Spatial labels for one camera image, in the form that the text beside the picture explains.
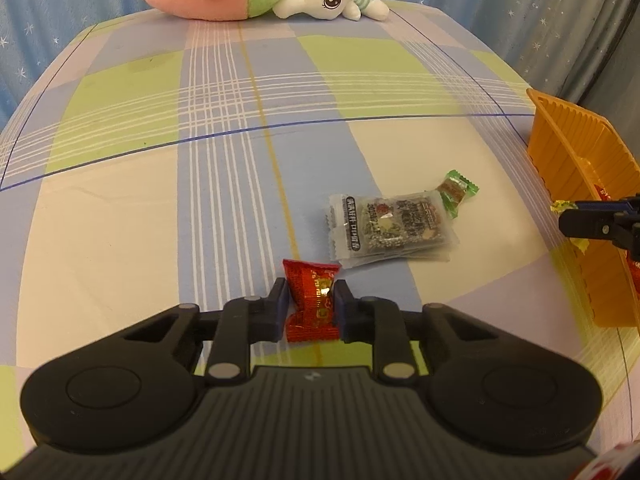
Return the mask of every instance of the green candy wrapper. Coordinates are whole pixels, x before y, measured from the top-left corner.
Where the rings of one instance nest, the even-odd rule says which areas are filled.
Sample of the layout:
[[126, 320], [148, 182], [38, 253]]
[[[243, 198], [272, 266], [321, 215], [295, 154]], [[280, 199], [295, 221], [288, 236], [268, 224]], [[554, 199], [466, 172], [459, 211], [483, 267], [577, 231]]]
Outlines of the green candy wrapper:
[[478, 186], [456, 170], [451, 170], [436, 188], [442, 197], [442, 205], [450, 218], [458, 216], [458, 206], [466, 197], [478, 192]]

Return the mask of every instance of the orange plastic basket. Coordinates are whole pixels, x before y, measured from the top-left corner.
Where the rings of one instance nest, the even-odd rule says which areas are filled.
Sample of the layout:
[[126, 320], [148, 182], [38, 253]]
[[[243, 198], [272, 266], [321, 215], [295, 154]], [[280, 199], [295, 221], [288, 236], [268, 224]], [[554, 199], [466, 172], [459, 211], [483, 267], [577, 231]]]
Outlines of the orange plastic basket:
[[[529, 156], [552, 200], [599, 200], [594, 185], [613, 200], [640, 192], [640, 168], [604, 117], [556, 97], [528, 89], [536, 105]], [[625, 251], [592, 240], [584, 254], [575, 250], [599, 326], [637, 326], [638, 295]]]

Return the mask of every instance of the wrapped candy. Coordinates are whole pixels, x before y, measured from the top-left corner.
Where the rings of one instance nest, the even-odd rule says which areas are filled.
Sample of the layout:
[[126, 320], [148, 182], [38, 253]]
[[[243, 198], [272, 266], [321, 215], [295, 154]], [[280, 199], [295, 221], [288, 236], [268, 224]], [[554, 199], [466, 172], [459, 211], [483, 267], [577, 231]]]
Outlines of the wrapped candy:
[[338, 339], [332, 325], [334, 305], [330, 294], [340, 265], [283, 260], [296, 311], [286, 322], [287, 341]]
[[458, 216], [458, 206], [460, 203], [466, 197], [475, 195], [479, 187], [456, 170], [451, 170], [445, 175], [442, 184], [436, 189], [442, 196], [444, 209], [447, 210], [451, 218], [455, 218]]
[[458, 241], [436, 190], [390, 198], [332, 195], [329, 202], [330, 251], [345, 268]]
[[[575, 202], [571, 202], [570, 200], [556, 200], [551, 204], [551, 211], [556, 214], [561, 214], [567, 209], [578, 209], [578, 206], [575, 205]], [[569, 238], [569, 241], [578, 249], [580, 252], [584, 254], [589, 248], [589, 241], [586, 238]]]
[[[604, 200], [604, 202], [608, 202], [611, 199], [611, 195], [604, 189], [602, 186], [598, 186], [598, 184], [594, 184], [598, 195], [600, 196], [600, 200]], [[636, 294], [640, 294], [640, 262], [635, 262], [629, 256], [629, 251], [626, 252], [626, 264], [629, 267], [629, 273], [631, 274], [631, 280], [634, 282], [634, 288], [636, 289]]]

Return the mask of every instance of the plaid bedsheet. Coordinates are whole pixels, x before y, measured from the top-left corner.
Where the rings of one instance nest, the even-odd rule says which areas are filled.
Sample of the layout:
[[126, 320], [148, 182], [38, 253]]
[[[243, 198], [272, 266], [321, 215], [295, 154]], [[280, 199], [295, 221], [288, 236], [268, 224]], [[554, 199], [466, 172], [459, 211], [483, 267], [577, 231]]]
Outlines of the plaid bedsheet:
[[[328, 260], [328, 195], [432, 189], [453, 168], [481, 190], [451, 261], [344, 272], [354, 293], [449, 303], [569, 355], [606, 398], [591, 444], [638, 433], [638, 334], [590, 321], [526, 155], [526, 83], [441, 11], [390, 6], [383, 23], [152, 10], [52, 63], [0, 136], [0, 468], [33, 445], [17, 399], [43, 362], [179, 301], [264, 295], [283, 258]], [[370, 355], [281, 342], [252, 359]]]

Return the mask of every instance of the gold candy wrapper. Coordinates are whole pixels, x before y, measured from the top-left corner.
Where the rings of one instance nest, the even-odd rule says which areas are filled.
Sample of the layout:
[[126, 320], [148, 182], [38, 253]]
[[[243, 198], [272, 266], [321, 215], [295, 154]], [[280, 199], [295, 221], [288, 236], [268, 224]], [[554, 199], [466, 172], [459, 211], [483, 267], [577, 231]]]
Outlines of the gold candy wrapper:
[[[578, 206], [570, 200], [556, 200], [551, 205], [551, 211], [558, 215], [567, 209], [578, 209]], [[589, 248], [589, 241], [587, 238], [569, 238], [569, 241], [580, 249], [582, 254], [584, 254]]]

